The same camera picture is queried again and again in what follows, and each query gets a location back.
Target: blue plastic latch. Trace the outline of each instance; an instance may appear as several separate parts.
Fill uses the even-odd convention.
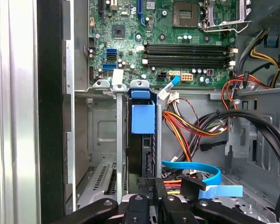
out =
[[[132,105],[132,133],[154,134],[155,105]]]
[[[206,190],[200,190],[198,198],[212,197],[243,197],[243,186],[238,185],[209,185]]]
[[[133,99],[150,99],[150,92],[149,92],[149,90],[145,90],[145,89],[131,90],[131,98],[133,98]]]

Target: white sticker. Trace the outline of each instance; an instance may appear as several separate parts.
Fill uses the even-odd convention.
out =
[[[154,9],[155,8],[155,4],[154,4],[154,2],[147,2],[146,3],[146,8],[147,9]]]
[[[123,80],[123,69],[114,69],[112,76],[112,85],[122,84]]]
[[[131,8],[131,15],[134,15],[134,14],[136,14],[136,7],[133,7],[133,8]]]

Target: motherboard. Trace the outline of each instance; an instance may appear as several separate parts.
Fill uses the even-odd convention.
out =
[[[90,0],[89,77],[123,83],[145,79],[167,85],[180,75],[181,87],[222,87],[230,78],[236,46],[232,31],[205,32],[203,0]],[[237,0],[217,0],[216,24],[236,19]]]

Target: blue sata port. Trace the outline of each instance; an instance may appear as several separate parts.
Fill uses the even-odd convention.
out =
[[[116,64],[103,64],[103,70],[111,71],[113,69],[116,69]]]
[[[108,54],[108,55],[116,55],[117,54],[117,49],[108,48],[108,49],[106,49],[106,54]]]

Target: green circuit board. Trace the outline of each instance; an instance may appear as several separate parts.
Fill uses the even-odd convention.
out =
[[[99,13],[100,5],[98,0],[90,0],[89,4],[89,37],[95,44],[95,53],[89,58],[90,84],[93,84],[97,77],[111,81],[112,71],[103,70],[103,64],[114,63],[117,68],[124,69],[123,83],[129,83],[135,79],[145,79],[151,86],[165,86],[170,81],[170,76],[163,80],[158,80],[157,74],[161,72],[169,73],[170,70],[180,71],[180,74],[191,73],[193,80],[182,81],[178,85],[183,87],[222,87],[229,79],[230,70],[226,68],[208,68],[212,71],[212,76],[203,73],[193,73],[199,67],[162,67],[162,64],[155,66],[155,70],[142,64],[143,41],[157,44],[187,44],[187,45],[215,45],[215,46],[235,46],[235,32],[215,32],[205,33],[197,27],[197,22],[203,19],[202,11],[198,5],[198,0],[144,0],[141,1],[143,18],[149,18],[146,26],[141,24],[141,18],[137,15],[138,0],[110,0],[110,8],[103,3],[103,12]],[[233,21],[236,19],[237,0],[216,1],[214,18],[217,24],[223,21]],[[185,22],[187,27],[178,27],[174,24],[176,4],[182,8],[180,3],[191,4],[192,11],[181,11],[185,19],[196,17],[195,21]],[[116,49],[117,59],[113,62],[106,59],[106,49]]]

